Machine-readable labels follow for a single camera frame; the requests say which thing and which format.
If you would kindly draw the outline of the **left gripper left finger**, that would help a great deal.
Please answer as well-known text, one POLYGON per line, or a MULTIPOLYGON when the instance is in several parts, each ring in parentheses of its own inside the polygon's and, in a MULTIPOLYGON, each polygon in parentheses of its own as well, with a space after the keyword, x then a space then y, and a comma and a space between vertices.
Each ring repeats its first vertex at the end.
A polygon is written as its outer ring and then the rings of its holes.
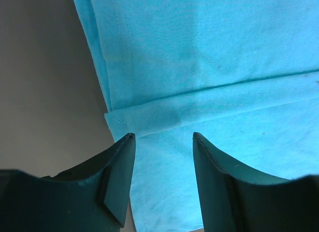
POLYGON ((126 134, 107 150, 54 177, 43 177, 39 232, 118 232, 125 225, 136 139, 126 134))

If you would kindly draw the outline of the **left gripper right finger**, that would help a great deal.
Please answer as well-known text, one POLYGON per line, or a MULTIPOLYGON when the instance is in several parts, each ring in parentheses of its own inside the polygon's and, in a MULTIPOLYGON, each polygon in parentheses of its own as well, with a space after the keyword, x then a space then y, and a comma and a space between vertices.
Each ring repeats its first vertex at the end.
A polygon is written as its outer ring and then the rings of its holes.
POLYGON ((231 157, 200 133, 193 158, 207 232, 316 232, 319 178, 272 176, 231 157))

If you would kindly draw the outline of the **bright cyan t shirt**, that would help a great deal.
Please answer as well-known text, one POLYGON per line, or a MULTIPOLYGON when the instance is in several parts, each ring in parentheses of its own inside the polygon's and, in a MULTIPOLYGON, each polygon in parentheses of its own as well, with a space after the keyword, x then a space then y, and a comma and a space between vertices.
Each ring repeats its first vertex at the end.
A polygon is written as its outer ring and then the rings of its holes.
POLYGON ((136 136, 137 231, 203 227, 194 132, 274 176, 319 172, 319 0, 74 3, 112 136, 136 136))

